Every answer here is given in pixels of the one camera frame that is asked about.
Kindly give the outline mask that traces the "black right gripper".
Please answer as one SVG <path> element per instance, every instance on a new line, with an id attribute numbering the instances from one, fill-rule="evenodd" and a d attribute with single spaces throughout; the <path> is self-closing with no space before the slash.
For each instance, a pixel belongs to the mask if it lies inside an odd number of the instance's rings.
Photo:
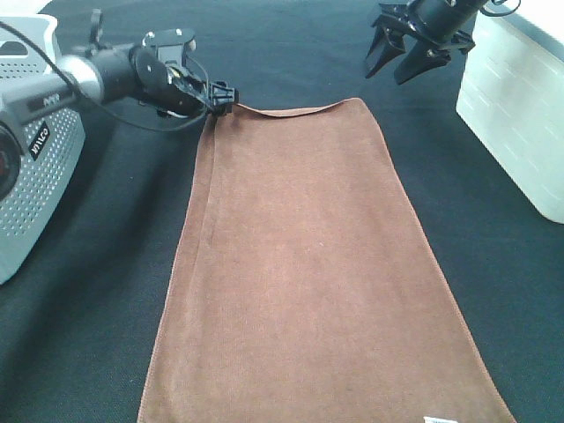
<path id="1" fill-rule="evenodd" d="M 372 17 L 375 36 L 364 59 L 365 78 L 373 77 L 384 65 L 405 53 L 406 35 L 418 42 L 394 71 L 398 85 L 446 66 L 451 60 L 447 49 L 468 53 L 475 43 L 462 26 L 484 4 L 483 1 L 409 1 L 376 5 Z"/>

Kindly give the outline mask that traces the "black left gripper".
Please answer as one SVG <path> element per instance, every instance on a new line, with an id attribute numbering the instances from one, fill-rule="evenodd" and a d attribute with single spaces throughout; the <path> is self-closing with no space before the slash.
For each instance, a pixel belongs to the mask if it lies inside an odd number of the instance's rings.
<path id="1" fill-rule="evenodd" d="M 135 48 L 131 66 L 137 80 L 134 98 L 162 113 L 222 116 L 239 103 L 239 91 L 226 82 L 202 80 L 187 68 L 165 64 L 151 48 Z"/>

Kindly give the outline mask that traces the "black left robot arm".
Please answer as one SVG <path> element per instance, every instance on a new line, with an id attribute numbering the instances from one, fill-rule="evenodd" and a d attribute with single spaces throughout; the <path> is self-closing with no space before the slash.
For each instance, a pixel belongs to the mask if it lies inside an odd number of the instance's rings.
<path id="1" fill-rule="evenodd" d="M 63 108 L 87 103 L 97 108 L 132 98 L 154 107 L 159 115 L 178 116 L 189 126 L 201 117 L 230 113 L 239 101 L 236 89 L 222 81 L 198 77 L 187 63 L 196 47 L 191 29 L 149 32 L 138 44 L 100 43 L 102 13 L 93 10 L 86 49 L 58 62 L 15 27 L 2 29 L 35 51 L 51 71 L 10 85 L 1 93 L 1 200 L 14 192 L 25 153 L 39 154 L 37 142 L 25 146 L 23 129 Z"/>

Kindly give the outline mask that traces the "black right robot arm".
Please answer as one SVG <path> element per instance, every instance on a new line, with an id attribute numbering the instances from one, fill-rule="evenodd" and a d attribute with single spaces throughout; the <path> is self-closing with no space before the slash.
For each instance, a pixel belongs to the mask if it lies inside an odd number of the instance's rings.
<path id="1" fill-rule="evenodd" d="M 371 78 L 385 65 L 401 56 L 393 72 L 402 85 L 417 76 L 448 65 L 451 53 L 468 54 L 474 47 L 472 36 L 462 27 L 481 13 L 503 18 L 518 10 L 490 11 L 502 1 L 487 0 L 416 0 L 404 3 L 378 3 L 372 11 L 370 26 L 375 34 L 364 59 L 365 77 Z"/>

